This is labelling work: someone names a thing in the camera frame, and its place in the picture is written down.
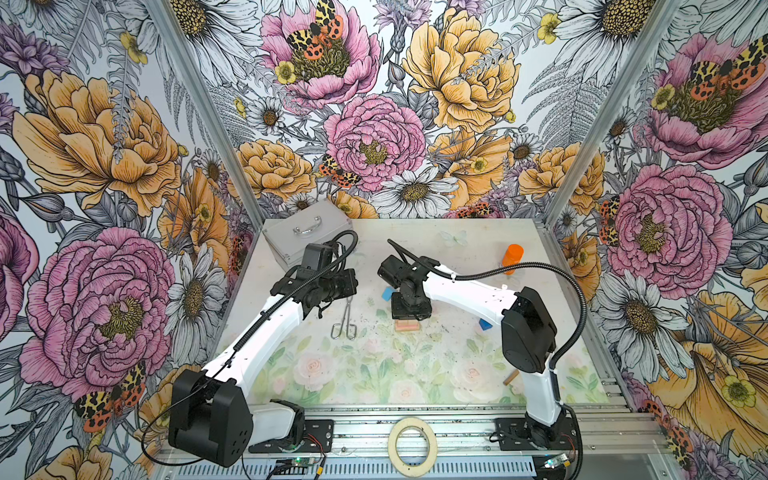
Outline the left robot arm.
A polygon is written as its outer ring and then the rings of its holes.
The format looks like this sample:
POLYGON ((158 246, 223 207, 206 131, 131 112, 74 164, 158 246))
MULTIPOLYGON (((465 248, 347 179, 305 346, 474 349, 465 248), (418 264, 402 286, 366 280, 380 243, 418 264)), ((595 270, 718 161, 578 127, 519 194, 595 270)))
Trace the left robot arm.
POLYGON ((355 250, 355 232, 306 246, 301 263, 270 289, 248 327, 198 371, 180 374, 172 385, 168 442, 183 452, 222 467, 262 443, 299 446, 305 436, 303 407, 284 400, 252 406, 247 400, 262 369, 282 342, 312 311, 354 296, 358 281, 346 260, 355 250))

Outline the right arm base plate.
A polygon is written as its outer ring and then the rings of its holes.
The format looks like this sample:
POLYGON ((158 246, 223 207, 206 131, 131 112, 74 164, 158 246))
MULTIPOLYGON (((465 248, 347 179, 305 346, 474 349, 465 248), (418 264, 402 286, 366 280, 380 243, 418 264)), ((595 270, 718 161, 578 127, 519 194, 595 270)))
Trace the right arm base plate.
POLYGON ((494 424, 489 440, 502 451, 575 451, 580 445, 575 423, 567 415, 551 426, 527 416, 496 418, 494 424))

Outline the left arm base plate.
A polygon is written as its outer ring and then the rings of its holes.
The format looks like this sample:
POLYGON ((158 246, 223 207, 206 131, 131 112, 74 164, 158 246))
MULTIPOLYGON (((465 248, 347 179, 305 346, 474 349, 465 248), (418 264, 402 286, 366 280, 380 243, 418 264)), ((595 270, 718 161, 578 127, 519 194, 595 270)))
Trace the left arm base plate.
POLYGON ((291 438, 266 441, 248 447, 251 454, 330 453, 334 439, 335 422, 331 419, 310 419, 304 424, 302 438, 293 443, 291 438))

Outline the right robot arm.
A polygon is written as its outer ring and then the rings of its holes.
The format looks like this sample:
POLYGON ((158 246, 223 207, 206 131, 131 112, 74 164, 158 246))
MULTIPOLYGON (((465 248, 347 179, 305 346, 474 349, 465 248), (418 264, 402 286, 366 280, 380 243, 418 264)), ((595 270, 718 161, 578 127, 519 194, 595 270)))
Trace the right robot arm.
POLYGON ((395 318, 426 319, 432 303, 439 301, 497 325, 503 356, 523 382, 526 413, 520 435, 539 449, 551 446, 565 411, 556 369, 549 365, 557 328, 536 290, 515 291, 470 280, 426 257, 408 263, 391 255, 381 263, 378 276, 395 290, 395 318))

